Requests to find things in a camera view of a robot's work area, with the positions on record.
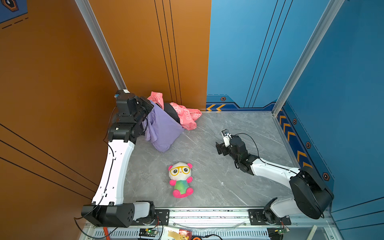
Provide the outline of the purple cloth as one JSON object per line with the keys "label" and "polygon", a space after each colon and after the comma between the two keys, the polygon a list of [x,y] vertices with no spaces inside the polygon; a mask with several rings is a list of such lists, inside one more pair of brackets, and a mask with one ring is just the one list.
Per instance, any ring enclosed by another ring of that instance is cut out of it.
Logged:
{"label": "purple cloth", "polygon": [[184,128],[156,103],[151,101],[151,104],[154,107],[143,122],[143,128],[146,130],[145,140],[164,153],[181,135]]}

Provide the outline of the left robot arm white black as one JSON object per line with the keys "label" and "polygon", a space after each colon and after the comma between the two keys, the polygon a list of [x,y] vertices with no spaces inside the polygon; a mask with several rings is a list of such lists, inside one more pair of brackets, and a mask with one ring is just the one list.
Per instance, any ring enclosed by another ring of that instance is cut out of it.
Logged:
{"label": "left robot arm white black", "polygon": [[96,227],[127,228],[135,221],[155,219],[152,201],[124,203],[124,181],[137,138],[146,131],[145,122],[153,104],[127,90],[116,95],[117,120],[107,134],[108,154],[103,175],[92,203],[82,208],[82,218]]}

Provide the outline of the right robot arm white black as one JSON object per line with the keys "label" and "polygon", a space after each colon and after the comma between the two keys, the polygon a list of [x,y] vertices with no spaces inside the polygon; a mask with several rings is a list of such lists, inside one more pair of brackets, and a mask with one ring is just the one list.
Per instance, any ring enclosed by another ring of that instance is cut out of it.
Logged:
{"label": "right robot arm white black", "polygon": [[222,131],[223,143],[216,144],[218,154],[229,155],[235,167],[252,176],[267,178],[292,191],[291,198],[273,198],[263,209],[264,221],[270,225],[290,215],[304,214],[311,219],[324,216],[334,199],[331,189],[311,167],[293,168],[278,165],[248,152],[239,135]]}

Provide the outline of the black cloth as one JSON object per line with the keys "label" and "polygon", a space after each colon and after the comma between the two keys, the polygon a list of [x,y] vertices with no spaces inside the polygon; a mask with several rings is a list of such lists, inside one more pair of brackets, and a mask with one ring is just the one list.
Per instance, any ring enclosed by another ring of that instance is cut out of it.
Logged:
{"label": "black cloth", "polygon": [[171,117],[173,118],[179,125],[181,124],[180,122],[180,117],[174,107],[170,103],[164,103],[164,111]]}

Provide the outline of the pink patterned cloth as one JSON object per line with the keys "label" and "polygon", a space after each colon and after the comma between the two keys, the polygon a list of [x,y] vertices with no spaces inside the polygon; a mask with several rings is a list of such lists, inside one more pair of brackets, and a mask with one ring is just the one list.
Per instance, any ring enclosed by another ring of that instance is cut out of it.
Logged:
{"label": "pink patterned cloth", "polygon": [[[164,99],[162,93],[151,92],[151,95],[148,97],[148,100],[152,101],[158,105],[161,109],[164,110]],[[198,109],[189,109],[185,106],[178,105],[177,103],[170,103],[180,117],[181,126],[188,130],[194,130],[197,128],[196,120],[202,116],[202,112]]]}

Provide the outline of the panda plush toy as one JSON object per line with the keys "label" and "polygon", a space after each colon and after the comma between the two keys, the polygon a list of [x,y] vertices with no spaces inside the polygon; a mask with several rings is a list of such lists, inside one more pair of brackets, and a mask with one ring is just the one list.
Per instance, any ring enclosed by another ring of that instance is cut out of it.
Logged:
{"label": "panda plush toy", "polygon": [[169,183],[174,187],[173,196],[175,198],[186,198],[194,193],[194,189],[190,187],[190,183],[194,180],[192,168],[192,164],[183,162],[168,167]]}

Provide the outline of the small right circuit board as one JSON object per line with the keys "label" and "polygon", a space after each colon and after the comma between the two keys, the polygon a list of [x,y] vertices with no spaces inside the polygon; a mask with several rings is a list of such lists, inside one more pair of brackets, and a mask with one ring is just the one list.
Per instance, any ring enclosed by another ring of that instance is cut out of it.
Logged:
{"label": "small right circuit board", "polygon": [[279,229],[275,230],[275,234],[284,235],[285,233],[288,233],[290,231],[291,230],[289,228],[279,228]]}

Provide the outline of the colourful snack packet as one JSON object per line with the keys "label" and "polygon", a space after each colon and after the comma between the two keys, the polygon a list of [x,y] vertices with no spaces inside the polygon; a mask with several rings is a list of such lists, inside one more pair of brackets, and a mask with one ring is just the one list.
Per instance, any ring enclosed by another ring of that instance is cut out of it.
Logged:
{"label": "colourful snack packet", "polygon": [[192,232],[188,230],[165,227],[161,240],[192,240]]}

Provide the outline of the green circuit board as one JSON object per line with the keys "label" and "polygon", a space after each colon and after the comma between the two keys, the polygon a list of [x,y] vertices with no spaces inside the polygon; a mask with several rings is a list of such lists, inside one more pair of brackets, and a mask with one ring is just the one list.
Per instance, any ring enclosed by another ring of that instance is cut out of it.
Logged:
{"label": "green circuit board", "polygon": [[158,240],[160,232],[158,230],[152,229],[140,229],[139,231],[139,240]]}

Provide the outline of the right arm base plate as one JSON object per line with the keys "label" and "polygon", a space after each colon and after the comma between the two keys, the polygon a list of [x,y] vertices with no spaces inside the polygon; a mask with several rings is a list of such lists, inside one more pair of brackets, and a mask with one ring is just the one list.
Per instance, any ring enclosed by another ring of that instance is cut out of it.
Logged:
{"label": "right arm base plate", "polygon": [[283,223],[285,226],[290,226],[291,219],[289,216],[278,218],[272,211],[265,211],[264,209],[250,209],[248,210],[249,220],[252,226],[261,225],[280,225]]}

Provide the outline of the aluminium front rail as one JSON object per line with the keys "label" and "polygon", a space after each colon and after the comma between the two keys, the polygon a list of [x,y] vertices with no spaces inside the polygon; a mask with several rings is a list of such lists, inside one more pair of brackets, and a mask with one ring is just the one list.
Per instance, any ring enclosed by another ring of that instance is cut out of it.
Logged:
{"label": "aluminium front rail", "polygon": [[[252,226],[249,220],[248,210],[263,208],[248,207],[215,207],[215,208],[155,208],[169,209],[170,220],[168,226],[180,226],[184,228],[235,228]],[[92,215],[88,215],[87,221],[96,227],[108,228],[128,228],[131,226],[133,219],[133,210],[124,210],[117,217],[106,217],[101,214],[102,211],[96,211],[100,219]],[[291,225],[288,227],[304,228],[317,225],[323,228],[332,228],[336,224],[332,216],[325,212],[324,215],[315,220],[304,214],[289,215]],[[279,225],[261,225],[265,227],[278,227]]]}

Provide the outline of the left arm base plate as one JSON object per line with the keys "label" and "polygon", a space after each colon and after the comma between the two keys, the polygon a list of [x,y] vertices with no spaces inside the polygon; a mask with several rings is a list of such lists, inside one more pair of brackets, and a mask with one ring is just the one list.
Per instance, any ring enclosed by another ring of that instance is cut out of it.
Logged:
{"label": "left arm base plate", "polygon": [[170,210],[169,209],[155,209],[155,216],[153,219],[140,218],[134,220],[131,226],[155,226],[158,222],[160,226],[167,226],[170,220]]}

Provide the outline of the left aluminium corner post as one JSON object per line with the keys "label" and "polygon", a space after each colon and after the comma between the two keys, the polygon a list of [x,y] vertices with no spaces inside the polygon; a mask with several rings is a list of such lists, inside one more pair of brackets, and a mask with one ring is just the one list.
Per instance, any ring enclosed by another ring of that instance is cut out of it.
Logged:
{"label": "left aluminium corner post", "polygon": [[114,59],[114,56],[110,50],[110,47],[107,43],[107,40],[103,34],[103,31],[99,25],[99,22],[96,18],[96,15],[91,7],[89,1],[86,0],[75,0],[78,9],[81,12],[83,19],[101,53],[106,66],[108,67],[110,74],[119,90],[129,92],[127,86],[124,82],[124,79],[121,75],[121,72],[118,68],[118,65]]}

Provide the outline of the aluminium corner post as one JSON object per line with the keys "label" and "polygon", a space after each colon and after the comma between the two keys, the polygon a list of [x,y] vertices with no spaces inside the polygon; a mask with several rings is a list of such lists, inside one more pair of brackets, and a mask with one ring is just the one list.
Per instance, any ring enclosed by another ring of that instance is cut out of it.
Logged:
{"label": "aluminium corner post", "polygon": [[110,50],[110,47],[107,43],[107,40],[103,34],[103,31],[99,25],[99,22],[96,18],[96,15],[91,7],[89,1],[86,0],[75,0],[78,9],[81,12],[83,19],[101,53],[106,66],[108,67],[110,74],[119,90],[129,92],[127,86],[124,82],[124,79],[121,75],[121,72],[118,68],[118,65],[114,59],[114,56]]}
{"label": "aluminium corner post", "polygon": [[317,50],[319,44],[327,33],[329,27],[334,21],[336,15],[338,14],[340,8],[344,4],[344,0],[331,0],[327,4],[326,9],[324,10],[320,20],[318,21],[310,39],[308,40],[297,64],[295,65],[290,77],[288,78],[279,98],[272,110],[272,115],[276,117],[280,110],[283,108],[284,103],[287,101],[292,90],[303,74],[305,68],[310,62],[312,56]]}

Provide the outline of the red handled tool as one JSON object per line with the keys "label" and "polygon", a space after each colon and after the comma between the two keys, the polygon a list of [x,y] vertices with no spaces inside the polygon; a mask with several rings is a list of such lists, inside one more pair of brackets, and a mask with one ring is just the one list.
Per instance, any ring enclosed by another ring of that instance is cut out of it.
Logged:
{"label": "red handled tool", "polygon": [[110,234],[107,227],[103,227],[106,240],[110,240]]}

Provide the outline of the right aluminium corner post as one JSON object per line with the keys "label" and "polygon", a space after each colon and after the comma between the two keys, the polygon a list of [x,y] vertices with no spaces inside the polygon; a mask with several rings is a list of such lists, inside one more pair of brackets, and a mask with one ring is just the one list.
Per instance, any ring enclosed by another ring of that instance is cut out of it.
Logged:
{"label": "right aluminium corner post", "polygon": [[320,20],[318,21],[310,39],[308,40],[297,64],[295,65],[290,77],[288,78],[279,98],[272,110],[272,115],[276,117],[280,110],[283,108],[284,103],[287,101],[292,90],[303,74],[305,68],[310,62],[312,56],[317,50],[319,44],[327,33],[329,27],[334,21],[336,15],[338,14],[340,8],[344,4],[344,0],[331,0],[327,4],[326,9],[324,10]]}

